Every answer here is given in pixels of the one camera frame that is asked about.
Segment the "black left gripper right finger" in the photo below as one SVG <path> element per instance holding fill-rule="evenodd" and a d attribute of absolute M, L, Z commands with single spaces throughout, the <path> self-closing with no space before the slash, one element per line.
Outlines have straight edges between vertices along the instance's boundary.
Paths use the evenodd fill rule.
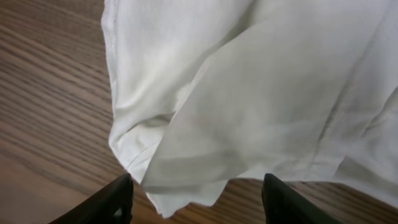
<path fill-rule="evenodd" d="M 262 203 L 267 224 L 341 224 L 273 174 L 265 174 Z"/>

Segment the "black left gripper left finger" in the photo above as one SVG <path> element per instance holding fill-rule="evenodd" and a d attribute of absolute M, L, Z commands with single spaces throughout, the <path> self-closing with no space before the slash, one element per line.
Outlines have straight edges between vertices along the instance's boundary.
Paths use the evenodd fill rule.
<path fill-rule="evenodd" d="M 134 186 L 123 174 L 50 224 L 130 224 Z"/>

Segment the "white t-shirt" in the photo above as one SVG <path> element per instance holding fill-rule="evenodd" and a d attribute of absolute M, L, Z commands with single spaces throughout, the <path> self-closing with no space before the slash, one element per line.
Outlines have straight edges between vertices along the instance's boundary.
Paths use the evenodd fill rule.
<path fill-rule="evenodd" d="M 397 1 L 106 0 L 109 146 L 157 212 L 227 181 L 397 205 Z"/>

